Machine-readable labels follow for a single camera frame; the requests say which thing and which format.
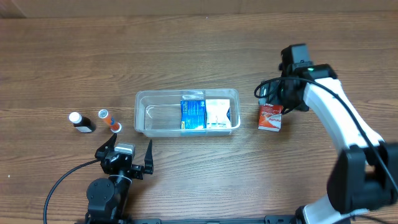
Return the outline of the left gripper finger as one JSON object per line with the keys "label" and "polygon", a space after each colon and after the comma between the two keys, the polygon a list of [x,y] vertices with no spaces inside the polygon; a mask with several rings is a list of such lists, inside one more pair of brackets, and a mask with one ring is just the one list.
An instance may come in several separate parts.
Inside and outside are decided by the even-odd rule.
{"label": "left gripper finger", "polygon": [[153,174],[153,171],[154,171],[154,161],[152,156],[152,140],[150,140],[144,158],[144,173]]}
{"label": "left gripper finger", "polygon": [[117,134],[114,133],[102,146],[95,152],[95,158],[105,158],[107,154],[114,151],[114,145],[117,140]]}

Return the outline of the orange tube white cap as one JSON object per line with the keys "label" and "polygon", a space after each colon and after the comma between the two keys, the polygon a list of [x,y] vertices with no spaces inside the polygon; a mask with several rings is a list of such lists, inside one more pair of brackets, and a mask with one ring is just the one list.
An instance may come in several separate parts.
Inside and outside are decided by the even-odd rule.
{"label": "orange tube white cap", "polygon": [[108,125],[113,133],[118,133],[122,130],[121,123],[117,122],[108,110],[102,109],[98,111],[98,117]]}

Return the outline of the red medicine box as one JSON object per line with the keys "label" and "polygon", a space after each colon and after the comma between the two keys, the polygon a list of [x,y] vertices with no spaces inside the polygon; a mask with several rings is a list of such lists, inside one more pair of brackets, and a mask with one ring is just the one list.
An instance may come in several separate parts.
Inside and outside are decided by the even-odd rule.
{"label": "red medicine box", "polygon": [[281,105],[260,105],[258,129],[279,132],[282,126],[282,108]]}

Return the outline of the dark bottle white cap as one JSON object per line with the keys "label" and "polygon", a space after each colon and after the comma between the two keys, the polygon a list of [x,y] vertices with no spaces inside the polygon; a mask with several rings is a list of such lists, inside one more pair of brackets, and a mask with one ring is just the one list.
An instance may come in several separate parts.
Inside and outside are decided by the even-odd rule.
{"label": "dark bottle white cap", "polygon": [[81,133],[92,133],[95,131],[96,126],[89,118],[82,116],[78,112],[72,112],[68,116],[69,121]]}

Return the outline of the clear plastic container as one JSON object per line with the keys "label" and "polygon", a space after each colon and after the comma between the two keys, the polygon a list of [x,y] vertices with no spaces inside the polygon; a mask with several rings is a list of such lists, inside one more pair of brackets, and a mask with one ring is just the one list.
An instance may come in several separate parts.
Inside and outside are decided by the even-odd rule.
{"label": "clear plastic container", "polygon": [[[228,129],[181,129],[182,100],[229,99]],[[194,90],[145,90],[136,95],[135,130],[150,138],[225,136],[241,124],[239,93],[234,88]]]}

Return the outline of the blue medicine box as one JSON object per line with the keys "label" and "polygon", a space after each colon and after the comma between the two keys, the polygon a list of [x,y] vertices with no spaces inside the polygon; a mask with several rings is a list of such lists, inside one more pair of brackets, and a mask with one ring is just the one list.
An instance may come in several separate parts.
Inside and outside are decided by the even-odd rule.
{"label": "blue medicine box", "polygon": [[205,129],[206,128],[206,104],[205,100],[182,100],[181,129]]}

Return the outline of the white medicine box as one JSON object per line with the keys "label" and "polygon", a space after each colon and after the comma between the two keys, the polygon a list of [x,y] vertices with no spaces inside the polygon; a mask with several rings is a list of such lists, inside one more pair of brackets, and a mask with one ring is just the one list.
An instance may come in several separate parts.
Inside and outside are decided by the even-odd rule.
{"label": "white medicine box", "polygon": [[208,129],[228,129],[231,127],[230,100],[207,99],[206,127]]}

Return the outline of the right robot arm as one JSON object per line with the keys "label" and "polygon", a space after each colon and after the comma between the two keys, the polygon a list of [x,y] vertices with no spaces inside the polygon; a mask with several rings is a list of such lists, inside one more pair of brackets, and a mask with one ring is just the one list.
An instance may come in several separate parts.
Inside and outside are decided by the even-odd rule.
{"label": "right robot arm", "polygon": [[397,202],[397,144],[388,144],[362,119],[328,64],[312,62],[305,44],[281,51],[281,76],[263,81],[259,129],[278,131],[283,115],[313,111],[338,154],[326,195],[292,215],[268,215],[266,223],[350,223]]}

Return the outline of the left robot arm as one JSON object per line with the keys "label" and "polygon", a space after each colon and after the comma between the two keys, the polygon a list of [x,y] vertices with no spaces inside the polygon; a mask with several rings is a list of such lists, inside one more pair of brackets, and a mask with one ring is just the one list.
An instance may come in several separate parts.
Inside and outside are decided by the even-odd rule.
{"label": "left robot arm", "polygon": [[124,214],[132,181],[142,180],[145,174],[153,174],[152,141],[142,166],[132,163],[135,146],[117,143],[116,140],[117,135],[114,134],[96,150],[95,158],[108,177],[96,179],[88,186],[85,223],[132,223],[132,218]]}

